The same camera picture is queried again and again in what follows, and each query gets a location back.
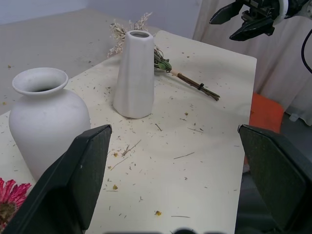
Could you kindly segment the white curtain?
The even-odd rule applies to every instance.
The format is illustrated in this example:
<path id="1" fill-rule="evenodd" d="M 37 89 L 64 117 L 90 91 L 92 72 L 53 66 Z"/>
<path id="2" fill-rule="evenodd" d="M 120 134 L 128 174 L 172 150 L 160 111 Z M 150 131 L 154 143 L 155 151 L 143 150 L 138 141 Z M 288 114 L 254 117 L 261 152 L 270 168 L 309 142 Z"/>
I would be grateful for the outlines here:
<path id="1" fill-rule="evenodd" d="M 193 38 L 256 58 L 253 90 L 312 126 L 312 73 L 301 59 L 302 44 L 312 29 L 312 20 L 296 16 L 278 24 L 271 36 L 233 41 L 229 37 L 242 25 L 240 16 L 222 25 L 209 23 L 217 10 L 231 2 L 203 0 Z"/>

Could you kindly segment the orange stool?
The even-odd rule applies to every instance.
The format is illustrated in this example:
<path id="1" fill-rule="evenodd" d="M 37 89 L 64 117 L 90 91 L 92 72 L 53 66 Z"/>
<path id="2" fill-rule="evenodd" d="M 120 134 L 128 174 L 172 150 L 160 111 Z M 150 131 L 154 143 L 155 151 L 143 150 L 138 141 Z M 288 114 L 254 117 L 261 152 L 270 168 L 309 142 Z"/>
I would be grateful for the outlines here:
<path id="1" fill-rule="evenodd" d="M 280 133 L 283 107 L 262 95 L 253 93 L 249 125 Z"/>

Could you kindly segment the tall tapered white vase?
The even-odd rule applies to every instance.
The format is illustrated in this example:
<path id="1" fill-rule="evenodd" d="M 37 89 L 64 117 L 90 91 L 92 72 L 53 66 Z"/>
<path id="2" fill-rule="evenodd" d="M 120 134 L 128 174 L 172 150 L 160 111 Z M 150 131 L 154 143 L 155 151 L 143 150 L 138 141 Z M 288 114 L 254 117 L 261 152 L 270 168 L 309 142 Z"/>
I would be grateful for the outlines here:
<path id="1" fill-rule="evenodd" d="M 113 107 L 122 116 L 140 119 L 154 103 L 154 38 L 146 31 L 125 35 Z"/>

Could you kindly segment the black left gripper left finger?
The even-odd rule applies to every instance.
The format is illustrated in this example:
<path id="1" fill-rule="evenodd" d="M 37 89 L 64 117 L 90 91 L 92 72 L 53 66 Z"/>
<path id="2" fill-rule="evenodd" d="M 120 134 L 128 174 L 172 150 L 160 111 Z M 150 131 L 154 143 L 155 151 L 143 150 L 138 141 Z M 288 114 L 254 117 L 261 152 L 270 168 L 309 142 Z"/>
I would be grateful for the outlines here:
<path id="1" fill-rule="evenodd" d="M 84 234 L 102 187 L 111 134 L 111 125 L 102 125 L 77 136 L 2 234 Z"/>

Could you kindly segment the dried white flower bouquet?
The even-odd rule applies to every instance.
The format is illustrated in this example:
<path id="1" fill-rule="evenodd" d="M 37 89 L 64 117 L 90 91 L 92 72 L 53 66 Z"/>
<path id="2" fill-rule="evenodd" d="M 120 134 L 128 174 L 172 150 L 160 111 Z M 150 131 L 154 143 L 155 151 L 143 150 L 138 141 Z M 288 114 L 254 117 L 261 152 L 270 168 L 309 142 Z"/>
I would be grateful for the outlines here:
<path id="1" fill-rule="evenodd" d="M 131 30 L 146 31 L 147 30 L 146 24 L 151 14 L 152 12 L 144 13 L 143 16 L 141 16 L 141 18 L 134 24 L 132 24 L 132 22 L 129 21 L 128 28 L 124 27 L 122 24 L 119 24 L 116 22 L 116 20 L 114 20 L 114 22 L 110 24 L 109 28 L 112 33 L 112 37 L 116 41 L 116 45 L 109 50 L 107 58 L 117 54 L 121 54 L 122 47 L 125 41 L 125 35 L 128 31 Z M 205 85 L 203 83 L 199 84 L 193 81 L 192 79 L 186 77 L 181 72 L 175 71 L 170 64 L 170 60 L 164 58 L 163 52 L 156 45 L 154 45 L 154 68 L 157 70 L 161 70 L 165 73 L 170 73 L 172 76 L 179 78 L 183 82 L 203 92 L 207 96 L 210 96 L 214 100 L 219 101 L 220 96 L 205 88 Z"/>

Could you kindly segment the pink dried flower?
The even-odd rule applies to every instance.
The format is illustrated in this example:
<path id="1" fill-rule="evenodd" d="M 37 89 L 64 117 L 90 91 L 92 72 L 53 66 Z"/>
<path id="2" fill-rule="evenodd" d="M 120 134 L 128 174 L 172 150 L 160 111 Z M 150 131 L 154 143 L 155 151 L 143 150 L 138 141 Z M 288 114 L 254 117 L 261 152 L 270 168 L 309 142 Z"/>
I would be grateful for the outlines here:
<path id="1" fill-rule="evenodd" d="M 30 183 L 18 185 L 15 180 L 0 177 L 0 234 L 27 198 Z"/>

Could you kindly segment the round white ceramic vase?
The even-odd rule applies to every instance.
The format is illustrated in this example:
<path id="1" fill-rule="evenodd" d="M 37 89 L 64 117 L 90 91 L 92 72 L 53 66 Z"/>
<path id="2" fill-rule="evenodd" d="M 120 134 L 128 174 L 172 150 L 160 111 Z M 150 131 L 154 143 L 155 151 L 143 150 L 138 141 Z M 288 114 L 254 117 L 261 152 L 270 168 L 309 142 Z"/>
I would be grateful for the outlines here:
<path id="1" fill-rule="evenodd" d="M 9 115 L 11 135 L 35 181 L 91 128 L 88 108 L 65 89 L 69 78 L 56 68 L 33 68 L 16 75 L 13 89 L 21 94 Z"/>

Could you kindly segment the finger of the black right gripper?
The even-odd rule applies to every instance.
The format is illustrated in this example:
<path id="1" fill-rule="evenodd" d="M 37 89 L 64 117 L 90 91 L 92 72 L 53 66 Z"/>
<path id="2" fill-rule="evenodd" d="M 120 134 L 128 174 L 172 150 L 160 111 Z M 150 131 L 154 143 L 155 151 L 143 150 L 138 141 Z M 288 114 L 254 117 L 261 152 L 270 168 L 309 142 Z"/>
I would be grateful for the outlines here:
<path id="1" fill-rule="evenodd" d="M 243 1 L 235 1 L 220 8 L 210 19 L 210 24 L 223 24 L 228 22 L 231 18 L 237 16 L 243 7 Z"/>
<path id="2" fill-rule="evenodd" d="M 275 30 L 273 23 L 274 21 L 271 17 L 245 22 L 230 36 L 230 39 L 234 41 L 246 41 L 262 34 L 271 36 Z"/>

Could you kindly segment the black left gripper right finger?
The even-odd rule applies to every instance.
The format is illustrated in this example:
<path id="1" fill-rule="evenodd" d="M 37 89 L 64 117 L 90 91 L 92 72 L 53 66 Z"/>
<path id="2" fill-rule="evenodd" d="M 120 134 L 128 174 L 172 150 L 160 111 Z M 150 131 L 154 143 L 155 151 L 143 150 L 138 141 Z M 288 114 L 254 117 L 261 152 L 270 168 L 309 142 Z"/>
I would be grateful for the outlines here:
<path id="1" fill-rule="evenodd" d="M 312 232 L 312 162 L 281 134 L 238 128 L 255 190 L 241 194 L 240 232 Z"/>

